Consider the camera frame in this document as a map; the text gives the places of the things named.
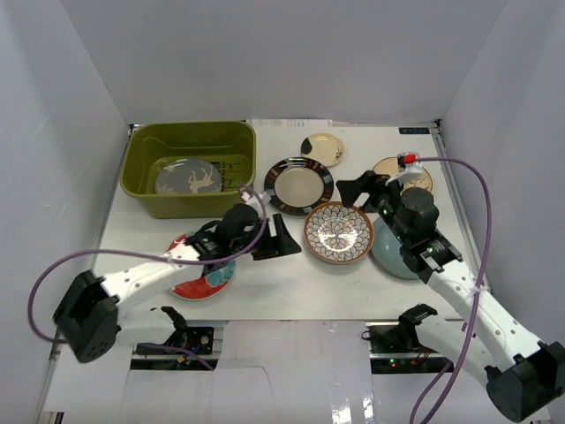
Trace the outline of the grey reindeer plate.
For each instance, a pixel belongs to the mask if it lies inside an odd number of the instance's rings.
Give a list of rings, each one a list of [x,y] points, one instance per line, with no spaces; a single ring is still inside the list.
[[[167,164],[154,182],[157,194],[219,193],[221,190],[220,171],[212,163],[196,158]]]

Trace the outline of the red and teal plate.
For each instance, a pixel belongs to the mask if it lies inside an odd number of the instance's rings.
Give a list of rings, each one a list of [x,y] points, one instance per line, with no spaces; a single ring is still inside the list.
[[[210,299],[225,289],[232,281],[236,271],[236,262],[227,265],[201,277],[172,287],[169,291],[180,299],[200,301]]]

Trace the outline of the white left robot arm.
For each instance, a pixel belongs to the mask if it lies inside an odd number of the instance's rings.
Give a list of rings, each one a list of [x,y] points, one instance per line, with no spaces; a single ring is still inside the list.
[[[105,276],[91,270],[79,274],[53,321],[80,363],[97,360],[114,344],[178,352],[189,333],[186,319],[171,306],[141,309],[140,304],[222,268],[239,254],[263,261],[300,251],[281,214],[262,218],[255,208],[237,204],[151,261]]]

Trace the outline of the flower pattern bowl orange rim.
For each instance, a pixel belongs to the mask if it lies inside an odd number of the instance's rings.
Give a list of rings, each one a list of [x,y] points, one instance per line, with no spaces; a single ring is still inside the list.
[[[374,228],[369,217],[356,207],[339,201],[323,203],[305,219],[304,239],[319,259],[333,264],[347,264],[368,254],[374,242]]]

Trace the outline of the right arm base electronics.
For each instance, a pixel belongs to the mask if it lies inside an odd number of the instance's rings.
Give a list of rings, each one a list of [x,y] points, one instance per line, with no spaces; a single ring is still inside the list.
[[[445,366],[451,373],[454,365],[436,351],[408,342],[396,330],[397,322],[368,322],[361,338],[368,343],[373,375],[437,374]]]

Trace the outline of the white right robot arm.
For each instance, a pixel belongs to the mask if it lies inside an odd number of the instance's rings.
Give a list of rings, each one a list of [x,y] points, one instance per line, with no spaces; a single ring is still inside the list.
[[[486,389],[495,408],[521,422],[564,394],[564,347],[547,344],[520,324],[477,278],[438,230],[433,195],[403,190],[399,181],[369,170],[336,187],[349,207],[365,193],[365,212],[376,212],[400,242],[406,266],[440,294],[471,331],[462,367]]]

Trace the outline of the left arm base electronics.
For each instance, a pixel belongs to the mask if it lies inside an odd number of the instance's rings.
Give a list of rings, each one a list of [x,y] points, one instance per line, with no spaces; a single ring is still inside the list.
[[[222,351],[223,328],[191,326],[171,336],[162,348],[138,344],[130,363],[138,371],[213,371]]]

